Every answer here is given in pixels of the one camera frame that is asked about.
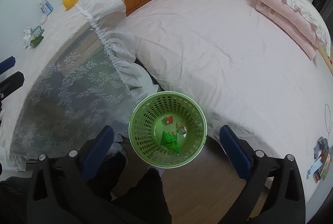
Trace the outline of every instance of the green package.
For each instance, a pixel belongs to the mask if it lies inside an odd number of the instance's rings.
[[[161,145],[169,150],[173,150],[178,155],[180,153],[179,145],[177,142],[177,133],[170,134],[169,132],[163,131]]]
[[[44,36],[37,36],[37,37],[32,37],[31,38],[31,42],[30,42],[30,46],[31,47],[36,47],[39,45],[39,43],[43,40]]]

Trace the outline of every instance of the white pillowcase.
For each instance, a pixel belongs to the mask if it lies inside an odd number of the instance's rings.
[[[315,26],[316,35],[319,40],[325,43],[326,53],[330,56],[331,37],[325,21],[309,0],[286,0],[287,4],[294,10],[299,10],[301,15]]]

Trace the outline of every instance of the plastic bag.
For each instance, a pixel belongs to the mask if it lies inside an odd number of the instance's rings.
[[[174,151],[178,155],[180,154],[180,149],[177,142],[177,133],[170,134],[169,132],[163,131],[161,145],[169,150]]]
[[[178,121],[176,123],[176,128],[179,134],[182,134],[184,137],[186,137],[186,122]]]

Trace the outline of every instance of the green plastic basket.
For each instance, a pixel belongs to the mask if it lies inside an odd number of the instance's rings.
[[[163,125],[162,119],[173,116],[174,122]],[[186,137],[178,134],[180,154],[160,145],[163,131],[174,131],[177,121],[185,121]],[[189,97],[176,92],[155,93],[134,110],[129,122],[129,139],[145,162],[160,168],[176,168],[193,160],[202,150],[207,123],[200,107]]]

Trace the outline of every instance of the lace tablecloth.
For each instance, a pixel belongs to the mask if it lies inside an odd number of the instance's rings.
[[[26,159],[79,149],[103,127],[128,135],[129,116],[148,92],[139,90],[134,37],[120,0],[79,0],[42,26],[43,41],[26,50],[8,75],[22,88],[3,101],[2,162],[25,170]]]

